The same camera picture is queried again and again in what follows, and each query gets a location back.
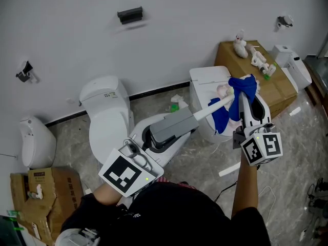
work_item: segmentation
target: baseboard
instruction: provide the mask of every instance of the baseboard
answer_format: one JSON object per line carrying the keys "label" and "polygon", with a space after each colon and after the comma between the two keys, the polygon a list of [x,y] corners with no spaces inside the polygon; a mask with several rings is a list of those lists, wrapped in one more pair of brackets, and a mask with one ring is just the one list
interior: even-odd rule
{"label": "baseboard", "polygon": [[[144,93],[136,94],[136,95],[133,95],[133,96],[129,96],[129,100],[133,101],[133,100],[140,99],[140,98],[143,98],[143,97],[146,97],[146,96],[151,96],[151,95],[171,91],[171,90],[174,90],[174,89],[185,88],[185,87],[188,87],[189,85],[190,85],[189,81],[188,82],[183,82],[183,83],[179,83],[179,84],[176,84],[176,85],[172,85],[172,86],[168,86],[168,87],[164,87],[164,88],[159,88],[159,89],[147,91],[147,92],[144,92]],[[51,127],[51,126],[57,125],[59,123],[69,121],[71,119],[84,116],[86,114],[87,114],[87,112],[84,110],[84,111],[75,113],[73,115],[69,115],[67,117],[63,117],[61,119],[50,122],[50,123],[46,124],[46,127]]]}
{"label": "baseboard", "polygon": [[305,58],[315,58],[317,55],[307,55]]}

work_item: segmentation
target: black t-shirt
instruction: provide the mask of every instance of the black t-shirt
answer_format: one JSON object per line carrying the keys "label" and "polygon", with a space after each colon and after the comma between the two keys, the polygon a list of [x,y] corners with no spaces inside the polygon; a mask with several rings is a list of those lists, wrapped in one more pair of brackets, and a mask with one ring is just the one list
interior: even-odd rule
{"label": "black t-shirt", "polygon": [[127,210],[105,206],[93,194],[65,221],[61,231],[95,229],[100,245],[114,243],[213,245],[270,245],[262,216],[256,208],[238,212],[231,220],[204,193],[174,183],[157,182],[142,191]]}

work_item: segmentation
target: wall-mounted holder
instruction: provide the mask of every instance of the wall-mounted holder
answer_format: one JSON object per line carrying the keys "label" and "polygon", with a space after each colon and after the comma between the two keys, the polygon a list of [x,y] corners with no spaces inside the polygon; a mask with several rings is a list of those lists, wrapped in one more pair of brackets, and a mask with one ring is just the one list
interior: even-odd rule
{"label": "wall-mounted holder", "polygon": [[279,16],[277,18],[278,29],[286,29],[293,26],[293,18],[290,15]]}
{"label": "wall-mounted holder", "polygon": [[117,12],[122,25],[142,20],[142,7]]}
{"label": "wall-mounted holder", "polygon": [[22,82],[29,81],[30,83],[38,83],[39,79],[33,74],[33,67],[28,61],[24,61],[20,68],[20,72],[16,74],[16,77]]}

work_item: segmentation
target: marble floor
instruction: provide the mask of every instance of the marble floor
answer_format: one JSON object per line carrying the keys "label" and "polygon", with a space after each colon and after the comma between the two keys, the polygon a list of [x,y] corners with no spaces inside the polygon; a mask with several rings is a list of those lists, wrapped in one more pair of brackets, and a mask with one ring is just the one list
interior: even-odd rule
{"label": "marble floor", "polygon": [[[135,123],[169,111],[170,99],[175,94],[189,103],[189,88],[181,88],[131,102]],[[296,108],[297,114],[291,114]],[[313,107],[304,91],[281,114],[273,119],[281,133],[283,157],[258,170],[259,192],[270,186],[275,203],[268,219],[268,231],[272,245],[316,245],[311,240],[314,216],[305,209],[308,205],[306,192],[319,177],[328,179],[328,120],[322,107]],[[101,179],[97,173],[99,164],[89,146],[90,119],[87,115],[52,126],[50,130],[57,138],[54,167],[70,166],[81,177],[83,187],[95,190]],[[201,138],[195,131],[177,156],[165,168],[165,177],[172,182],[187,181],[215,199],[218,193],[237,180],[238,171],[224,177],[219,172],[238,163],[241,150],[232,149],[232,140],[219,146]],[[235,187],[222,193],[218,204],[230,217]],[[259,197],[259,211],[267,220],[274,195],[267,188]],[[301,232],[308,228],[305,238],[299,241]]]}

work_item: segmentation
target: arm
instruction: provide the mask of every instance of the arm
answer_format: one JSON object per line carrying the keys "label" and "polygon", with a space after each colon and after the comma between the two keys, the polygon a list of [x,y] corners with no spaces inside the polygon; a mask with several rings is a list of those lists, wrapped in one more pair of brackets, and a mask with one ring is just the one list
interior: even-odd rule
{"label": "arm", "polygon": [[103,205],[116,205],[122,198],[122,195],[113,189],[107,183],[99,186],[94,192],[94,197]]}
{"label": "arm", "polygon": [[249,166],[243,151],[241,151],[241,164],[231,217],[243,209],[257,208],[257,204],[257,169],[256,166]]}
{"label": "arm", "polygon": [[116,204],[121,197],[122,195],[107,183],[102,184],[93,193],[81,198],[79,207],[64,222],[61,232],[85,227],[100,231],[120,216],[121,210]]}

